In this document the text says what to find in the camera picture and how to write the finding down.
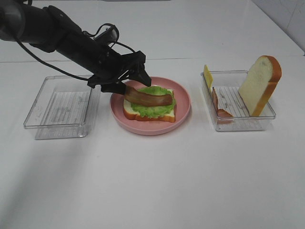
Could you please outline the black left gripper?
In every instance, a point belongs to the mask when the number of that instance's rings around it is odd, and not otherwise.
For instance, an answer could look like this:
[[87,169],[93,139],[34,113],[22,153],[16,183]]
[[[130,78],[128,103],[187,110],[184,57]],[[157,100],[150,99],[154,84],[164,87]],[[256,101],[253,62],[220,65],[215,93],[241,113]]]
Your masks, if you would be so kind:
[[125,95],[127,85],[117,82],[127,78],[145,86],[152,84],[144,67],[146,56],[141,51],[121,55],[108,46],[87,47],[86,58],[92,64],[93,73],[87,85],[92,88],[101,85],[103,93]]

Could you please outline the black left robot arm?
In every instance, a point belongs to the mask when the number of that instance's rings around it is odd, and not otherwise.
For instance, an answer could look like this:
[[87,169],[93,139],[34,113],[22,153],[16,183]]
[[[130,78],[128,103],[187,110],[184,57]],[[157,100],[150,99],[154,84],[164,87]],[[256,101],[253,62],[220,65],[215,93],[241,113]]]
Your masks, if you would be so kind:
[[145,71],[146,56],[132,50],[119,54],[112,49],[118,43],[119,31],[107,23],[107,29],[90,34],[83,31],[63,11],[48,6],[42,9],[32,6],[30,0],[2,0],[0,2],[0,38],[17,42],[34,59],[43,60],[30,52],[25,43],[44,52],[57,51],[71,61],[90,71],[87,85],[101,86],[102,92],[125,94],[124,80],[134,80],[151,86],[151,78]]

